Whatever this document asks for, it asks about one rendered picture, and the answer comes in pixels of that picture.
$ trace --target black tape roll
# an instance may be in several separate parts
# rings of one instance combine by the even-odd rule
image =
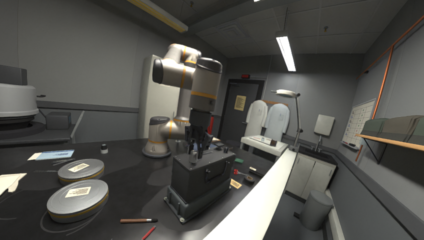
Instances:
[[[248,184],[254,184],[255,183],[255,179],[251,176],[244,176],[244,180],[248,183]]]

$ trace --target red pen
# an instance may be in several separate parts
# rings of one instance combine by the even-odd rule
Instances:
[[[144,237],[142,238],[142,240],[145,240],[152,232],[153,232],[153,230],[155,230],[155,228],[156,228],[156,226],[153,226],[151,229],[150,229],[150,231],[148,231],[147,233],[146,233],[146,235],[144,235]]]

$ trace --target copper pipe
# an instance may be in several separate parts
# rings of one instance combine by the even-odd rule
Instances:
[[[370,69],[380,58],[382,58],[384,56],[384,54],[387,53],[387,51],[389,51],[392,46],[395,46],[401,39],[403,39],[413,28],[415,28],[422,20],[424,20],[424,15],[418,19],[418,21],[416,21],[416,23],[414,23],[414,25],[412,25],[404,34],[402,34],[402,36],[400,36],[389,48],[387,48],[387,50],[385,52],[383,52],[383,54],[381,54],[373,63],[371,63],[371,65],[369,65],[369,67],[367,67],[365,69],[365,71],[363,71],[356,79],[360,78],[362,76],[362,74],[364,74],[368,69]]]
[[[386,66],[385,72],[384,72],[383,83],[381,84],[380,94],[378,95],[377,104],[375,105],[374,113],[372,114],[371,119],[374,119],[374,117],[376,116],[377,109],[379,108],[380,98],[382,97],[384,84],[386,83],[386,79],[387,79],[387,73],[389,72],[389,66],[390,66],[390,61],[392,60],[394,46],[395,45],[392,45],[391,48],[390,48],[390,55],[388,56],[387,66]]]
[[[358,156],[356,156],[356,160],[355,160],[355,162],[357,162],[358,161],[358,158],[359,158],[359,154],[361,154],[361,151],[362,151],[362,147],[363,147],[364,145],[361,145],[360,146],[360,148],[359,148],[359,152],[358,152]]]

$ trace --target shelf bracket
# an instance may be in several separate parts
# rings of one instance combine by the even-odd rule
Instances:
[[[369,150],[371,150],[372,155],[374,155],[374,158],[375,158],[375,160],[377,160],[377,164],[379,165],[379,164],[380,164],[380,162],[382,161],[383,154],[384,154],[384,152],[386,151],[387,143],[384,143],[385,145],[384,145],[383,151],[381,151],[380,157],[379,157],[379,158],[377,158],[377,157],[376,157],[376,155],[375,155],[375,154],[374,154],[374,152],[373,152],[373,149],[372,149],[372,148],[370,147],[370,145],[368,144],[367,140],[366,140],[365,138],[362,138],[362,139],[365,141],[365,143],[366,143],[366,145],[368,146]]]

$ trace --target ceiling vent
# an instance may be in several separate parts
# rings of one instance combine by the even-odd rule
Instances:
[[[215,29],[230,42],[250,38],[237,20],[216,26]]]

